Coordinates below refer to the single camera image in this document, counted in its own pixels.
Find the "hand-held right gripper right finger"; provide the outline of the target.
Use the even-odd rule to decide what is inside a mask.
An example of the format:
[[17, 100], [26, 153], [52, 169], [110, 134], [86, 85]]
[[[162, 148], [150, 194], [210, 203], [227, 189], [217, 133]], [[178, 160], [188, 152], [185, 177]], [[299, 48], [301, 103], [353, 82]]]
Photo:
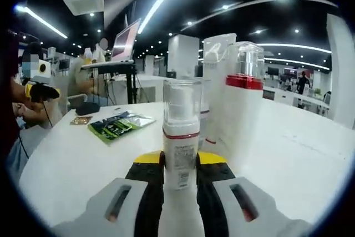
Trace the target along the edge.
[[217, 154], [198, 152], [196, 185], [205, 236], [309, 235], [308, 222], [282, 214], [272, 196], [236, 177]]

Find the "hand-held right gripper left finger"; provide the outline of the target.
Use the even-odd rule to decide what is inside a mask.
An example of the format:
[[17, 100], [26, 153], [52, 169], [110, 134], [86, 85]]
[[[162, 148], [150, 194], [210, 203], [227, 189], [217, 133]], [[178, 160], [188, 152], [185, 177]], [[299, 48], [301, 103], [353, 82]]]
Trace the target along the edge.
[[125, 178], [92, 196], [86, 210], [54, 227], [56, 236], [157, 236], [164, 203], [162, 151], [137, 157]]

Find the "person's left hand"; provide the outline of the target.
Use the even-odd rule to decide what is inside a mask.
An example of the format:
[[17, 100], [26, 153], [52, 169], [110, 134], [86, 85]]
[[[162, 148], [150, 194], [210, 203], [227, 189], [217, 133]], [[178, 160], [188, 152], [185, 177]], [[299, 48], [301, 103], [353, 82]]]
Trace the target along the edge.
[[14, 114], [16, 117], [21, 117], [26, 123], [40, 123], [42, 121], [42, 116], [24, 104], [13, 103]]

